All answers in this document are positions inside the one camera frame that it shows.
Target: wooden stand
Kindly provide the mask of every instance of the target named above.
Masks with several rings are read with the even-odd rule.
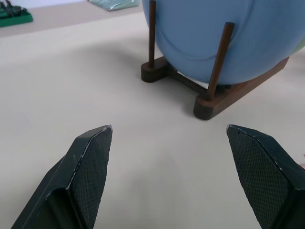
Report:
[[[224,31],[215,59],[210,83],[208,89],[205,89],[194,81],[179,74],[164,57],[156,60],[154,59],[156,23],[156,2],[154,0],[150,0],[149,21],[149,61],[141,66],[142,80],[147,83],[153,83],[166,76],[170,76],[198,92],[199,95],[195,100],[193,113],[199,119],[209,120],[213,118],[237,100],[248,94],[254,88],[265,82],[271,76],[281,71],[286,66],[289,59],[289,57],[287,57],[271,70],[247,82],[234,85],[217,85],[234,28],[233,23],[227,22],[224,25]]]

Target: white tabletop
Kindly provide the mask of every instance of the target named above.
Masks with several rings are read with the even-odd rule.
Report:
[[[142,13],[0,39],[0,222],[12,226],[74,138],[113,125],[97,229],[259,229],[227,124],[272,135],[302,162],[305,51],[205,122],[196,93],[140,79]]]

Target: plastic bag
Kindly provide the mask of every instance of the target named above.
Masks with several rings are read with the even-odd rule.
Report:
[[[89,0],[89,2],[108,11],[136,7],[140,4],[140,0]]]

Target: wooden dowel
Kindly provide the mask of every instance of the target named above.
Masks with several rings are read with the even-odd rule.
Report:
[[[148,66],[154,67],[154,43],[156,31],[156,1],[149,1],[149,57]]]
[[[221,69],[222,69],[223,64],[224,64],[225,55],[228,51],[228,47],[229,47],[229,44],[230,44],[230,39],[231,39],[231,36],[232,36],[233,29],[234,29],[234,23],[231,23],[231,22],[226,22],[225,23],[223,34],[221,36],[219,48],[218,48],[218,51],[217,51],[213,71],[212,71],[212,74],[211,74],[211,79],[210,79],[208,91],[207,91],[207,100],[209,100],[209,101],[214,99],[216,87],[217,87],[217,84],[218,84],[219,75],[220,75]]]

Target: wooden base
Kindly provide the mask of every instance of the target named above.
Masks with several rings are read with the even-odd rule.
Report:
[[[196,98],[193,113],[199,119],[209,120],[281,71],[286,66],[288,59],[289,57],[282,60],[274,68],[255,79],[235,85],[217,86],[212,100],[208,97],[207,89],[179,74],[164,57],[154,60],[153,67],[150,67],[148,62],[143,64],[141,75],[142,80],[147,83],[170,76],[198,92],[199,96]]]

